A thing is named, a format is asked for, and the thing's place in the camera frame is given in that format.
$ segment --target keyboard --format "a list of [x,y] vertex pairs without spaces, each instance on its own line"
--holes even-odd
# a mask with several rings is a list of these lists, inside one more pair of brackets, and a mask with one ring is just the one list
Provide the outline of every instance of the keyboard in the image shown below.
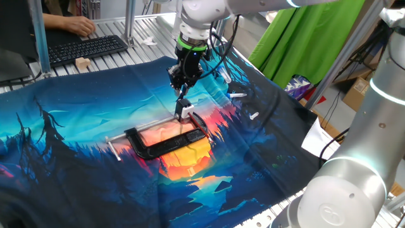
[[95,58],[124,51],[128,46],[117,36],[108,35],[86,41],[48,47],[51,67],[74,63],[77,58]]

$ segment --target green cloth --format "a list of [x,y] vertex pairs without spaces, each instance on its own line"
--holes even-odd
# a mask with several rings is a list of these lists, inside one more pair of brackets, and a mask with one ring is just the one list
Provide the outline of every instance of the green cloth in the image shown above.
[[365,0],[278,12],[249,61],[285,88],[294,75],[319,83],[339,55]]

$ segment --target tree silhouette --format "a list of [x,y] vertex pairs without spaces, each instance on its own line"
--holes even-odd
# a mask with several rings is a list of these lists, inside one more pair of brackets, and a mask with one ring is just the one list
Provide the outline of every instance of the tree silhouette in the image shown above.
[[49,151],[51,150],[51,157],[48,163],[58,162],[56,158],[60,158],[61,160],[71,160],[76,155],[77,152],[71,150],[69,146],[63,143],[64,138],[59,134],[58,130],[56,130],[56,126],[63,127],[55,121],[55,118],[45,111],[41,104],[39,104],[36,97],[34,97],[34,101],[38,106],[40,116],[44,119],[44,128],[42,130],[42,134],[38,139],[37,143],[42,139],[42,136],[45,134],[45,150],[42,152],[42,157],[48,155]]

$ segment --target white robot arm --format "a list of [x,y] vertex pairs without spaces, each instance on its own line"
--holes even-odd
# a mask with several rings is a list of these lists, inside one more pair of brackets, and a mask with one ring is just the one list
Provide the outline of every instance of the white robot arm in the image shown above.
[[182,23],[177,40],[177,65],[169,69],[171,86],[186,95],[203,74],[200,59],[207,50],[211,22],[230,15],[281,10],[336,0],[183,0]]
[[[178,64],[171,86],[187,93],[202,74],[212,21],[241,13],[281,10],[333,0],[184,0]],[[193,55],[187,59],[189,52]],[[405,154],[405,19],[391,37],[371,89],[345,142],[271,228],[369,228]]]

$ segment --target blue fabric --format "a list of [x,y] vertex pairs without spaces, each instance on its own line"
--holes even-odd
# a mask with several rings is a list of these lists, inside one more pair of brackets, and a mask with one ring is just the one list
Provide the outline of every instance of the blue fabric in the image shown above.
[[[214,143],[145,161],[124,140],[115,143],[117,161],[105,136],[173,115],[166,69],[175,63],[161,58],[1,94],[0,219],[32,227],[233,227],[309,182],[317,158],[301,144],[316,117],[235,52],[225,62],[231,84],[213,75],[187,95]],[[247,96],[228,99],[233,92]]]

